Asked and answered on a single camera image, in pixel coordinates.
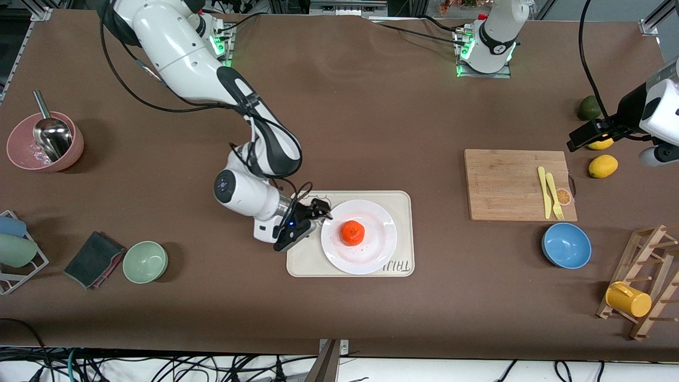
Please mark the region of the orange mandarin fruit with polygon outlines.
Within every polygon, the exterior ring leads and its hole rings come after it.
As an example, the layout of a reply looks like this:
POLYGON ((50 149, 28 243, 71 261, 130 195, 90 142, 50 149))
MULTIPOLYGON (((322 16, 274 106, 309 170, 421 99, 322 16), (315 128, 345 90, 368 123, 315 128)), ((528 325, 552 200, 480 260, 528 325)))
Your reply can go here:
POLYGON ((353 247, 364 241, 365 227, 360 222, 349 220, 342 224, 339 233, 342 244, 353 247))

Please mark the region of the white round plate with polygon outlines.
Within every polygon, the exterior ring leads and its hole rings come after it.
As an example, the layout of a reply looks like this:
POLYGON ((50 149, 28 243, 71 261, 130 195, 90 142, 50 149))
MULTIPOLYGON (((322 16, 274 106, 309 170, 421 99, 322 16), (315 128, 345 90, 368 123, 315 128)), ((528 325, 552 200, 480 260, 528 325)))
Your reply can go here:
POLYGON ((340 203, 330 212, 333 219, 323 222, 321 247, 337 269, 350 275, 368 275, 380 270, 392 258, 398 232, 392 215, 378 203, 353 199, 340 203), (357 246, 342 244, 340 228, 349 220, 364 225, 364 241, 357 246))

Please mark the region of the dark green avocado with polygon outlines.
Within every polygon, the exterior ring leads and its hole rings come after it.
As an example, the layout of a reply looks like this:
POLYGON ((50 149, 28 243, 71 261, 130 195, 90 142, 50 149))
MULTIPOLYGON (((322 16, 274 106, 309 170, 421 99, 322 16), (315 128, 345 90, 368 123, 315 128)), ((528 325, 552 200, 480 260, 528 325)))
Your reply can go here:
POLYGON ((580 101, 577 109, 577 117, 582 121, 591 121, 599 118, 602 115, 601 107, 599 102, 594 95, 589 95, 584 97, 580 101))

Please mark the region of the yellow plastic fork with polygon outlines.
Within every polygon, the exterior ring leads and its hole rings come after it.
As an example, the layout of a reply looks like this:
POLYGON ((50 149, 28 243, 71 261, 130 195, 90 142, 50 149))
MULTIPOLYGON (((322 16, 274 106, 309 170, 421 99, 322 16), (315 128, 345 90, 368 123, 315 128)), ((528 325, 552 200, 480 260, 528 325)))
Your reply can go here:
POLYGON ((553 205, 551 210, 553 211, 555 218, 559 221, 564 221, 565 217, 563 215, 562 211, 562 206, 560 205, 559 199, 558 199, 558 194, 557 194, 557 188, 555 186, 554 178, 553 175, 550 172, 546 173, 546 184, 548 185, 548 188, 551 193, 551 200, 553 201, 553 205))

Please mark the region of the yellow plastic knife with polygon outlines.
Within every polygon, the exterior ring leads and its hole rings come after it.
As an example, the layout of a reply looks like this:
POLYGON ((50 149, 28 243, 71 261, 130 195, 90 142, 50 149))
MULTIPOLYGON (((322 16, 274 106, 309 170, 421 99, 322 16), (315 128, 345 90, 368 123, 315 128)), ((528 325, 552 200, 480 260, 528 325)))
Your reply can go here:
POLYGON ((551 219, 552 213, 552 200, 550 198, 548 186, 546 184, 546 171, 544 167, 537 167, 537 174, 541 185, 541 191, 543 196, 543 203, 545 208, 545 219, 551 219))

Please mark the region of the beige tray with bear print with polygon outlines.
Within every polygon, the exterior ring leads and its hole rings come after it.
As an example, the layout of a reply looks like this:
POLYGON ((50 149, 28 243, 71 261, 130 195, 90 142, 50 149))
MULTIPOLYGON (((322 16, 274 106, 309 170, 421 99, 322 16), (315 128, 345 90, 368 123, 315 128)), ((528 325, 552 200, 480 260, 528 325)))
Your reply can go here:
POLYGON ((296 277, 387 277, 410 276, 415 269, 414 235, 410 196, 400 190, 369 191, 315 191, 307 200, 323 198, 330 202, 332 209, 340 203, 353 199, 364 199, 383 206, 395 220, 398 239, 392 258, 380 270, 368 275, 350 275, 333 266, 321 247, 322 221, 308 237, 289 249, 286 254, 286 268, 289 275, 296 277))

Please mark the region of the wooden cutting board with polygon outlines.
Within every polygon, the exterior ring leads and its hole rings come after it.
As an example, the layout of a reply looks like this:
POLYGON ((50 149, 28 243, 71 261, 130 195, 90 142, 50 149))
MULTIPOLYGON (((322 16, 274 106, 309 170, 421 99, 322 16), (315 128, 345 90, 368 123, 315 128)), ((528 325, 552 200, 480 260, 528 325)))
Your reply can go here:
POLYGON ((555 191, 571 191, 562 151, 465 149, 465 172, 471 220, 556 221, 546 208, 538 167, 553 176, 555 191))

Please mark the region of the wooden cup rack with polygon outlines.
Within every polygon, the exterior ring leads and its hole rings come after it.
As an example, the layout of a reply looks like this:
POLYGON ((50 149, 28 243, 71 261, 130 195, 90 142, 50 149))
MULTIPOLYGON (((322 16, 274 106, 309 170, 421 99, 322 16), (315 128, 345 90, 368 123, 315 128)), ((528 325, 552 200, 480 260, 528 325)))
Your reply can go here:
POLYGON ((635 318, 613 309, 604 300, 605 291, 596 313, 601 319, 620 315, 631 322, 629 337, 638 342, 648 338, 656 323, 679 323, 679 239, 669 231, 665 225, 634 231, 608 285, 623 281, 649 294, 650 312, 635 318))

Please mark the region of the yellow mug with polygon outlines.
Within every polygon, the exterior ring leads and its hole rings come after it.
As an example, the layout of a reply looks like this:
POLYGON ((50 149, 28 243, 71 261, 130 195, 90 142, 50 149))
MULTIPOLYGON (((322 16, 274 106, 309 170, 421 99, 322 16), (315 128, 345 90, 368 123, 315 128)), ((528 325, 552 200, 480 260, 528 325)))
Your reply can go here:
POLYGON ((652 298, 649 294, 623 281, 616 281, 608 286, 604 300, 609 307, 635 318, 645 316, 652 307, 652 298))

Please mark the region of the dark grey folded cloth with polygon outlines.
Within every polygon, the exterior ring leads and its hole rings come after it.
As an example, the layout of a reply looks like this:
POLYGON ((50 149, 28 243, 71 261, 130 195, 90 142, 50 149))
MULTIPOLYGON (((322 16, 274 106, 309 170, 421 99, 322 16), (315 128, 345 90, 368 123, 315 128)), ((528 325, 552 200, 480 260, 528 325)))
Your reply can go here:
POLYGON ((95 231, 88 237, 63 273, 86 290, 99 288, 120 263, 126 247, 95 231))

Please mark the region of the metal scoop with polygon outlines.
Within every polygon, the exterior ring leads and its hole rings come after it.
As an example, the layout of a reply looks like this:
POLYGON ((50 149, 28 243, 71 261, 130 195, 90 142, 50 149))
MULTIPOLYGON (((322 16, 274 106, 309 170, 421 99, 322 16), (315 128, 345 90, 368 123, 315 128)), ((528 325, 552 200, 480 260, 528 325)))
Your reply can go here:
POLYGON ((72 143, 70 128, 64 121, 51 116, 39 90, 32 92, 42 118, 34 125, 32 136, 51 162, 66 154, 72 143))

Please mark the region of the pale green cup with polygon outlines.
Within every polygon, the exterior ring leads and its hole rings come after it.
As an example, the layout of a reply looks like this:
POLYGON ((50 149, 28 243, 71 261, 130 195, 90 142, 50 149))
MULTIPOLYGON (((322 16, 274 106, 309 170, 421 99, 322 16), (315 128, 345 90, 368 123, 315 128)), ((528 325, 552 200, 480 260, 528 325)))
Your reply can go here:
POLYGON ((0 264, 20 268, 34 259, 39 247, 36 242, 0 233, 0 264))

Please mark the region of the pink bowl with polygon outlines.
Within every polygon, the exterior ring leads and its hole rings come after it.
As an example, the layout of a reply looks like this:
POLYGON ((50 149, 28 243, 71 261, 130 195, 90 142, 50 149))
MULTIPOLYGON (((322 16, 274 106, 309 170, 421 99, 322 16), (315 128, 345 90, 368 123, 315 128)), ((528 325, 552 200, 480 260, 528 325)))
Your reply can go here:
POLYGON ((71 132, 73 142, 66 154, 56 162, 48 161, 48 157, 32 137, 32 129, 43 116, 41 113, 32 114, 18 123, 7 139, 6 153, 16 167, 26 171, 51 173, 68 169, 80 159, 84 149, 82 132, 64 113, 52 111, 50 114, 61 119, 71 132))

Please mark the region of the pale blue cup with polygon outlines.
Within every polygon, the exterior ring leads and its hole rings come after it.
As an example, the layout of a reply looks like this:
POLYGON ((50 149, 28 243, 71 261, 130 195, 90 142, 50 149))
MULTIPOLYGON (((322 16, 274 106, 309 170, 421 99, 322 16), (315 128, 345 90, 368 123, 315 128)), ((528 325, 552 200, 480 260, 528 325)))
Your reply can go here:
POLYGON ((0 234, 23 238, 27 234, 27 225, 12 216, 0 216, 0 234))

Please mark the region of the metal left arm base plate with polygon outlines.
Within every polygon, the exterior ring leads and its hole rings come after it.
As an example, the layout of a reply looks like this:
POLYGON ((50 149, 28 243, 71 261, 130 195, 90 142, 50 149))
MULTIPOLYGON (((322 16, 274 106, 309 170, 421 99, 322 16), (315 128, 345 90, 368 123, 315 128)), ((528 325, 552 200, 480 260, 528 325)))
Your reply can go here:
POLYGON ((478 42, 471 29, 458 28, 452 32, 458 46, 455 47, 456 73, 458 77, 509 79, 509 61, 516 43, 501 54, 494 54, 482 41, 478 42))

